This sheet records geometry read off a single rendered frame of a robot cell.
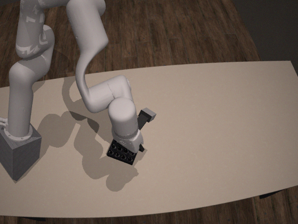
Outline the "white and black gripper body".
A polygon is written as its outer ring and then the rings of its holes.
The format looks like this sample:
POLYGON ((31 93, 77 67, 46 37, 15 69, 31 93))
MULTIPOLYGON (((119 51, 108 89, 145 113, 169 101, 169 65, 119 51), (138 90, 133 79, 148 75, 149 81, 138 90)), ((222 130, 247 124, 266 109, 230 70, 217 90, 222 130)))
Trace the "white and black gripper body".
POLYGON ((139 145, 143 144, 143 137, 142 137, 142 134, 141 134, 139 129, 138 129, 137 134, 133 138, 128 139, 128 140, 124 140, 124 139, 119 138, 115 134, 115 132, 113 130, 113 127, 112 127, 111 131, 112 131, 113 138, 118 143, 120 143, 121 145, 123 145, 125 148, 127 148, 128 150, 130 150, 133 153, 137 153, 139 151, 139 145))

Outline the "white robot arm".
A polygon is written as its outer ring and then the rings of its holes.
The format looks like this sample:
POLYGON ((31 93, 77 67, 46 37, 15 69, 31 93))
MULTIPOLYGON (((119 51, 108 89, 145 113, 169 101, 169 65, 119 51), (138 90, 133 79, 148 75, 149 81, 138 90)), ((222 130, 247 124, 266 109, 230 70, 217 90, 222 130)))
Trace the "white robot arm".
POLYGON ((91 60, 108 44, 100 16, 106 9, 104 0, 21 0, 16 37, 16 53, 22 60, 9 71, 10 94, 8 118, 0 117, 6 137, 24 142, 33 134, 30 125, 33 104, 32 85, 45 76, 51 65, 55 44, 53 30, 44 25, 44 9, 66 6, 66 13, 80 49, 75 79, 86 108, 98 113, 108 108, 115 134, 124 140, 133 138, 156 113, 147 107, 138 115, 129 80, 118 75, 90 88, 85 72, 91 60), (4 122, 4 123, 2 123, 4 122))

